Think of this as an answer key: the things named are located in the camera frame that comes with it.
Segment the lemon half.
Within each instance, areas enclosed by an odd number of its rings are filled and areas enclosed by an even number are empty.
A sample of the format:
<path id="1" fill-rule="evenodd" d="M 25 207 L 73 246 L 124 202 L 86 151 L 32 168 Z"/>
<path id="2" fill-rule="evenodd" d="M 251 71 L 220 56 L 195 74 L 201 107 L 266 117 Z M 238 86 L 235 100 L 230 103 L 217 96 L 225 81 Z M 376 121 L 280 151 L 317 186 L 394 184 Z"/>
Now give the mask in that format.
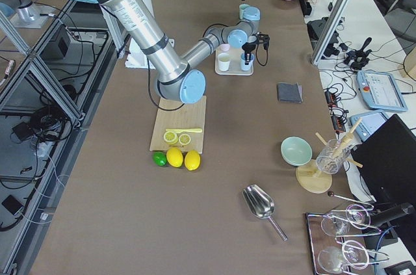
<path id="1" fill-rule="evenodd" d="M 173 144 L 176 144 L 178 142 L 179 137 L 178 137 L 178 134 L 176 132 L 166 131 L 163 135 L 163 140 L 168 145 L 173 145 Z"/>
<path id="2" fill-rule="evenodd" d="M 181 133 L 178 136 L 178 143 L 181 146 L 187 146 L 187 145 L 189 145 L 191 143 L 191 141 L 192 141 L 192 138 L 191 138 L 191 136 L 188 133 Z"/>

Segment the light blue cup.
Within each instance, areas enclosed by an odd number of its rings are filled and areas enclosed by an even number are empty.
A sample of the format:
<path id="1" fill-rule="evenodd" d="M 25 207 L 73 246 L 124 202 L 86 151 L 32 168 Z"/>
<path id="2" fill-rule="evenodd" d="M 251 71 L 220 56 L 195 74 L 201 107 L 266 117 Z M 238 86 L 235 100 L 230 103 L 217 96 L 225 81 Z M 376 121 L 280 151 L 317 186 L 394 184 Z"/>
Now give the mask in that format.
<path id="1" fill-rule="evenodd" d="M 248 60 L 246 60 L 246 55 L 244 53 L 242 53 L 240 55 L 240 69 L 242 72 L 248 72 L 252 69 L 253 66 L 253 62 L 255 59 L 255 55 L 254 54 L 250 54 L 250 58 Z"/>

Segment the folded grey cloth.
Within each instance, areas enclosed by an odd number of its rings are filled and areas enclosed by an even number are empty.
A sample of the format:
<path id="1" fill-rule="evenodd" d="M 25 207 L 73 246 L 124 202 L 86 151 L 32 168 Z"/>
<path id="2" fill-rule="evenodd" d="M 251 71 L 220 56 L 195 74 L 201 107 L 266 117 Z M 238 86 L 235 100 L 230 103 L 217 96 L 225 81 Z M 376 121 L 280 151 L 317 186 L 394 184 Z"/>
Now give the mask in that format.
<path id="1" fill-rule="evenodd" d="M 302 86 L 298 83 L 278 83 L 277 84 L 278 100 L 288 103 L 301 103 Z"/>

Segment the pink cup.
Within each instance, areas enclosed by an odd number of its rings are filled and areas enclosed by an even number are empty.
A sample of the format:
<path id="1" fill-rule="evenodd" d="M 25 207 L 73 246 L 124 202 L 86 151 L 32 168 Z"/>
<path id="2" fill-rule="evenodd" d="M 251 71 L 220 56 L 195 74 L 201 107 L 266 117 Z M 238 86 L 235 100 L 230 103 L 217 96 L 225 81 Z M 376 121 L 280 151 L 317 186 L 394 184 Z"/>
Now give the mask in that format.
<path id="1" fill-rule="evenodd" d="M 229 50 L 230 50 L 230 45 L 229 44 L 221 44 L 218 47 L 219 53 L 229 53 Z"/>

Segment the blue teach pendant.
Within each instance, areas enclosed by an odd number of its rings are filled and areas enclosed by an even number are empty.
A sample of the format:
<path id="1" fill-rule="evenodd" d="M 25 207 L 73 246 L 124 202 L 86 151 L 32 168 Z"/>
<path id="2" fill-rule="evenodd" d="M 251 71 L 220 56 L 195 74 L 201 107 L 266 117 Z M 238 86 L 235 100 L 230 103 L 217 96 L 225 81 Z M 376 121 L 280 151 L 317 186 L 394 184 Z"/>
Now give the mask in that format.
<path id="1" fill-rule="evenodd" d="M 349 118 L 351 125 L 354 125 L 359 119 L 360 124 L 355 132 L 361 141 L 366 141 L 379 127 L 381 127 L 389 117 L 383 110 L 368 111 L 361 114 L 355 114 Z"/>
<path id="2" fill-rule="evenodd" d="M 395 78 L 390 73 L 360 70 L 356 78 L 359 91 L 368 108 L 389 112 L 408 110 Z"/>

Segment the lemon half far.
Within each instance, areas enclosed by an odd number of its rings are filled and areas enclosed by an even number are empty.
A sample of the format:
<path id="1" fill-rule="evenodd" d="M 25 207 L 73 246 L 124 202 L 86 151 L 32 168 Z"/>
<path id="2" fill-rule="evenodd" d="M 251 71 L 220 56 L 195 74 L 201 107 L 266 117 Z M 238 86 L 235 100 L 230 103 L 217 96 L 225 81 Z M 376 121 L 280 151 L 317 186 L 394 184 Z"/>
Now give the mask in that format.
<path id="1" fill-rule="evenodd" d="M 191 136 L 188 133 L 181 133 L 178 136 L 178 143 L 181 146 L 187 146 L 187 145 L 189 145 L 191 143 L 191 141 L 192 141 L 192 138 L 191 138 Z"/>

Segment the mint green cup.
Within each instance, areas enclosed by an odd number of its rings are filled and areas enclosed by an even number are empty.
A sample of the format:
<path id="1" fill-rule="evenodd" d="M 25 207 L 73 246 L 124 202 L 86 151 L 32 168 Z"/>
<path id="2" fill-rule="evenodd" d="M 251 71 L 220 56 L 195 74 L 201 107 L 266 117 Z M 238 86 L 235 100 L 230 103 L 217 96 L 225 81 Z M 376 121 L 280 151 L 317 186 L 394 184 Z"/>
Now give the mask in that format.
<path id="1" fill-rule="evenodd" d="M 244 17 L 244 11 L 250 7 L 248 4 L 240 4 L 239 5 L 239 19 L 242 20 Z"/>

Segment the yellow plastic knife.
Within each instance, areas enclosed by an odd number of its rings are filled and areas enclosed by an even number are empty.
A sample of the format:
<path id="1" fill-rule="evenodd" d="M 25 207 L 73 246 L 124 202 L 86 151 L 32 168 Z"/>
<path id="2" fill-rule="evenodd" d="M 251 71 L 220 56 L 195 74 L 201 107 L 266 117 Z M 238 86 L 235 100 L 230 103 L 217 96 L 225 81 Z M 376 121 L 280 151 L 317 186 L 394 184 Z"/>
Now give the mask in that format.
<path id="1" fill-rule="evenodd" d="M 203 129 L 202 128 L 188 128 L 188 129 L 169 129 L 166 128 L 165 129 L 166 132 L 173 132 L 173 133 L 202 133 Z"/>

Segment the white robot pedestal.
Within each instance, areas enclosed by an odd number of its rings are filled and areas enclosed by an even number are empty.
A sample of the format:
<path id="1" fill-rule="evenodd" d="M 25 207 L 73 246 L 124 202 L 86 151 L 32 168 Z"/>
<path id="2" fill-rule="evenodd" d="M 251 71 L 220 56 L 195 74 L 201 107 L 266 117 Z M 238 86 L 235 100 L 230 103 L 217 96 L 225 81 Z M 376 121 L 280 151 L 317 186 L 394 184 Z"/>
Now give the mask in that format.
<path id="1" fill-rule="evenodd" d="M 147 59 L 145 54 L 143 54 L 142 50 L 139 48 L 138 44 L 135 42 L 133 38 L 131 38 L 127 58 L 125 62 L 126 68 L 140 68 L 140 69 L 155 69 L 153 64 Z"/>

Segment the wooden cutting board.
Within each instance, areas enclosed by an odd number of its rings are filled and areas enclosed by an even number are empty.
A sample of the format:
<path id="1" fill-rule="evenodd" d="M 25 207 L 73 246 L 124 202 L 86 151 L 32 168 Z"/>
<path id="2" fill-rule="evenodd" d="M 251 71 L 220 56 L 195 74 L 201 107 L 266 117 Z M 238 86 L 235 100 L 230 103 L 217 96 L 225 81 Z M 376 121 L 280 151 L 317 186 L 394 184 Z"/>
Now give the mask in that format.
<path id="1" fill-rule="evenodd" d="M 182 152 L 195 150 L 203 152 L 203 131 L 200 133 L 187 132 L 190 135 L 190 144 L 186 146 L 176 143 L 169 145 L 163 140 L 166 129 L 202 129 L 205 128 L 206 97 L 203 96 L 197 103 L 184 104 L 176 111 L 157 110 L 153 134 L 150 141 L 150 151 L 167 151 L 169 147 L 178 147 Z"/>

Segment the pale yellow cup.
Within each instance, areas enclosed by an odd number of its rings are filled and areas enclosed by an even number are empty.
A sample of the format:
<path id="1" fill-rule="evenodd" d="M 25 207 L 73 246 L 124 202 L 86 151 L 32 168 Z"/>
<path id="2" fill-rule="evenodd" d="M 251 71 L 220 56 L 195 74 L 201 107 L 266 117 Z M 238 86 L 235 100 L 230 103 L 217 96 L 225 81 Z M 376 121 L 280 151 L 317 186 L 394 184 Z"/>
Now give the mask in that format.
<path id="1" fill-rule="evenodd" d="M 229 70 L 231 59 L 228 53 L 220 53 L 217 56 L 217 62 L 218 62 L 218 69 L 221 72 L 226 72 Z"/>

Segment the cream rabbit tray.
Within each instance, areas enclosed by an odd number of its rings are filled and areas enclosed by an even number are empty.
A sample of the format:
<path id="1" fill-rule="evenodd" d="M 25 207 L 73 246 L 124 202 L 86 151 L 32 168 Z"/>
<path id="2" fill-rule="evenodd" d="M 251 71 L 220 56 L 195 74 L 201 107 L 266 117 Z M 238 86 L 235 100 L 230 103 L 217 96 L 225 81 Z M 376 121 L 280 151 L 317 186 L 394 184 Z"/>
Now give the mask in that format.
<path id="1" fill-rule="evenodd" d="M 222 71 L 218 65 L 218 56 L 222 53 L 229 55 L 230 64 L 229 68 L 226 71 Z M 250 76 L 254 72 L 254 61 L 255 55 L 251 54 L 251 61 L 248 67 L 244 67 L 244 70 L 241 69 L 241 66 L 244 65 L 244 51 L 240 48 L 231 47 L 228 51 L 221 51 L 218 48 L 215 51 L 215 67 L 214 70 L 218 75 L 238 75 L 238 76 Z"/>

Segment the wine glass rack tray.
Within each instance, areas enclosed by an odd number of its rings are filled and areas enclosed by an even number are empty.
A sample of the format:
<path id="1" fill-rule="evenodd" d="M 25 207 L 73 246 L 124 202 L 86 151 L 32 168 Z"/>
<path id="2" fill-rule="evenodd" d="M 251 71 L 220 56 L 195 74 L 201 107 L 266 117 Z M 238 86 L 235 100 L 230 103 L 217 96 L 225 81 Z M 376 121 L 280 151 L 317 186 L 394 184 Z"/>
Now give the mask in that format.
<path id="1" fill-rule="evenodd" d="M 370 250 L 364 237 L 379 236 L 380 228 L 371 225 L 370 213 L 360 204 L 327 213 L 306 213 L 306 228 L 314 274 L 356 274 L 369 265 L 385 262 L 389 256 Z"/>

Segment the wooden cup stand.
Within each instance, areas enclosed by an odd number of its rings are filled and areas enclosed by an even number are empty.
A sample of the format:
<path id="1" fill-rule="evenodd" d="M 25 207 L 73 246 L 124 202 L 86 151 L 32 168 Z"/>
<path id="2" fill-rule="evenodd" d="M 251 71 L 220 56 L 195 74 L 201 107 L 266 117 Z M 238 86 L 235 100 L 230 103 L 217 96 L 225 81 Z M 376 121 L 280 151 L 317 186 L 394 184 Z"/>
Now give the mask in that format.
<path id="1" fill-rule="evenodd" d="M 353 139 L 353 133 L 360 124 L 361 119 L 359 119 L 349 130 L 349 132 L 345 133 L 343 138 L 340 141 L 340 147 L 339 149 L 343 149 L 350 145 L 350 142 Z M 328 142 L 326 142 L 323 137 L 316 132 L 315 133 L 318 139 L 325 145 L 327 145 Z M 352 158 L 346 158 L 347 161 L 350 161 L 352 164 L 358 166 L 359 168 L 362 168 L 363 165 L 361 163 L 356 162 Z M 323 192 L 326 192 L 329 190 L 329 188 L 332 185 L 332 174 L 327 174 L 324 172 L 321 172 L 316 164 L 316 159 L 310 160 L 309 163 L 299 166 L 296 168 L 296 178 L 299 182 L 299 184 L 305 188 L 305 190 L 308 190 L 309 192 L 320 194 Z"/>

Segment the green lime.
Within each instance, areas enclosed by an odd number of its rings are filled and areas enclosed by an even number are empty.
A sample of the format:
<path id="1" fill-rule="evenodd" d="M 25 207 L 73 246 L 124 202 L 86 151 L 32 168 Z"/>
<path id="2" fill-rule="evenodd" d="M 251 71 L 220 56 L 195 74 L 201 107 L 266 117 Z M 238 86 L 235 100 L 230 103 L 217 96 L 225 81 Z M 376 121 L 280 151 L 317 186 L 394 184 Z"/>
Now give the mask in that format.
<path id="1" fill-rule="evenodd" d="M 166 154 L 162 151 L 156 151 L 152 155 L 153 162 L 157 166 L 165 166 L 167 164 L 167 157 Z"/>

